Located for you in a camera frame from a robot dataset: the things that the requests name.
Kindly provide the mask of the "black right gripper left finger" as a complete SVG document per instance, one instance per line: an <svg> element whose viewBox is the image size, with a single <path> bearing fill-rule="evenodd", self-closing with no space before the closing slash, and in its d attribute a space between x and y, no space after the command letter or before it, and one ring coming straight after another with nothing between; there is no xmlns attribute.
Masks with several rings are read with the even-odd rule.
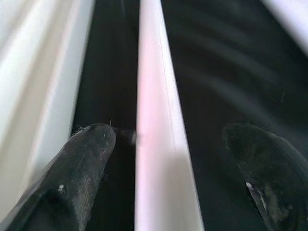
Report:
<svg viewBox="0 0 308 231"><path fill-rule="evenodd" d="M83 231L116 134L107 124L73 135L1 222L2 231Z"/></svg>

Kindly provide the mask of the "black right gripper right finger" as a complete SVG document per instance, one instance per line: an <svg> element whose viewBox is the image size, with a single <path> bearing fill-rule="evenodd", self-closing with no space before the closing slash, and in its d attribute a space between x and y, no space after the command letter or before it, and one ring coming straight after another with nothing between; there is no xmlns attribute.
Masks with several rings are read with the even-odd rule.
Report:
<svg viewBox="0 0 308 231"><path fill-rule="evenodd" d="M230 123L222 132L269 231L308 229L308 162L286 139L251 124Z"/></svg>

